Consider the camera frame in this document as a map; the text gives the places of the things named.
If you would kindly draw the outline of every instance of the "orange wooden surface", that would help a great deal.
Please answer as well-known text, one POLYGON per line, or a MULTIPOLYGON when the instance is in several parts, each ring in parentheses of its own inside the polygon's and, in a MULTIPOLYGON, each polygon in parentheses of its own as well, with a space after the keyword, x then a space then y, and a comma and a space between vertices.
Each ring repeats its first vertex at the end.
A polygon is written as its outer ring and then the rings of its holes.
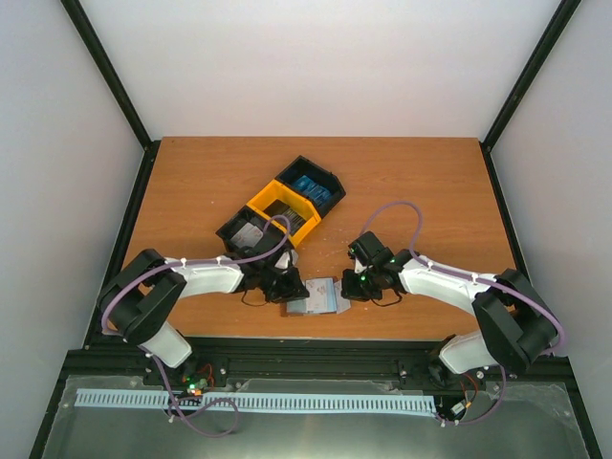
MULTIPOLYGON (((478 140, 417 138, 165 138, 126 260, 146 248, 175 258, 222 253, 214 232, 300 154, 346 189, 298 247, 302 279, 341 277, 352 267, 347 244, 376 208, 398 199, 423 210, 421 253, 483 273, 514 266, 478 140)), ((415 223, 411 209, 392 208, 372 230, 398 251, 415 223)), ((418 295, 387 308, 354 301, 344 314, 319 317, 282 317, 279 305, 249 307, 240 295, 200 295, 177 303, 170 322, 185 335, 224 337, 442 339, 476 328, 473 317, 418 295)))

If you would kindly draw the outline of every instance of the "red wire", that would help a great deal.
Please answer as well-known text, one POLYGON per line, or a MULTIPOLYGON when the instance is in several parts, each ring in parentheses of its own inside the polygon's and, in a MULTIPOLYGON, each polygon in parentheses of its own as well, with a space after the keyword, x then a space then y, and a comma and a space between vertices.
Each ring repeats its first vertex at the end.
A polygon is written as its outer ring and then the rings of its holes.
POLYGON ((469 373, 464 373, 463 376, 465 376, 468 380, 470 380, 471 385, 473 385, 474 387, 474 396, 471 398, 471 402, 473 402, 476 399, 476 395, 478 395, 478 384, 476 383, 474 378, 470 376, 469 373))
POLYGON ((202 368, 200 368, 197 373, 204 373, 204 370, 206 370, 208 368, 208 371, 210 372, 210 375, 212 375, 212 366, 210 365, 210 363, 207 363, 206 365, 204 365, 202 368))

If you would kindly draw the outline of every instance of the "white cable channel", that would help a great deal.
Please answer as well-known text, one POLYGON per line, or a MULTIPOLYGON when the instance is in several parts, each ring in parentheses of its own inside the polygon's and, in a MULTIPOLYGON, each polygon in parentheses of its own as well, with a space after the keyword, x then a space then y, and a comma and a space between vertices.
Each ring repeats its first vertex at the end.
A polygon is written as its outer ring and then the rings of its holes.
MULTIPOLYGON (((261 394, 248 392, 208 392, 201 400, 180 402, 184 410, 197 409, 215 399, 232 399, 241 412, 282 414, 406 414, 433 416, 432 396, 425 395, 332 395, 261 394)), ((168 408, 163 390, 78 389, 75 406, 105 408, 168 408)), ((210 411, 233 411, 229 404, 211 406, 210 411)))

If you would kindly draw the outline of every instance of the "metal floor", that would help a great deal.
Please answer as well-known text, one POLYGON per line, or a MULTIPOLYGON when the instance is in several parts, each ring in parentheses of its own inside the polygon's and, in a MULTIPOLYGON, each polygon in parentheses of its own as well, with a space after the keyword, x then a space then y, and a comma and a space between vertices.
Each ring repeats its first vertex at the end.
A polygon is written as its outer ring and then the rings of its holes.
MULTIPOLYGON (((558 384, 511 383, 503 405, 475 426, 388 414, 244 413, 239 428, 221 439, 198 436, 160 410, 74 407, 80 387, 142 388, 126 377, 70 379, 45 449, 45 458, 587 458, 567 394, 558 384)), ((245 392, 382 394, 371 382, 250 381, 245 392)), ((479 394, 473 415, 488 408, 479 394)), ((232 414, 210 412, 194 424, 214 431, 232 414)))

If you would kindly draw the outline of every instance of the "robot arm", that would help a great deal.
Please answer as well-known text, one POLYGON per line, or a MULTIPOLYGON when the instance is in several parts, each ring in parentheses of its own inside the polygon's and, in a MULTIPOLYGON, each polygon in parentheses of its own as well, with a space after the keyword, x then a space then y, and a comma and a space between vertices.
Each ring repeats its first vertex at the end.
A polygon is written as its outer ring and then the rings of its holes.
MULTIPOLYGON (((472 280, 432 270, 412 258, 409 251, 393 254, 372 233, 366 232, 349 245, 349 256, 356 259, 356 269, 345 270, 342 295, 349 299, 379 300, 383 290, 397 296, 426 295, 462 309, 476 317, 480 330, 461 337, 449 337, 431 356, 429 370, 444 384, 450 374, 472 368, 500 364, 515 374, 522 374, 557 335, 553 324, 525 303, 497 289, 475 282, 475 274, 456 268, 472 280)), ((545 307, 531 283, 519 272, 506 270, 500 275, 477 277, 503 283, 545 307)))
POLYGON ((240 255, 227 254, 207 264, 188 266, 163 258, 154 250, 142 251, 102 290, 98 307, 104 313, 113 298, 135 279, 164 264, 172 268, 150 276, 143 292, 128 292, 108 315, 123 340, 137 344, 176 368, 191 354, 191 346, 167 321, 176 302, 188 296, 246 292, 259 288, 267 301, 282 302, 308 297, 308 291, 293 265, 295 255, 285 252, 274 260, 241 263, 240 255))

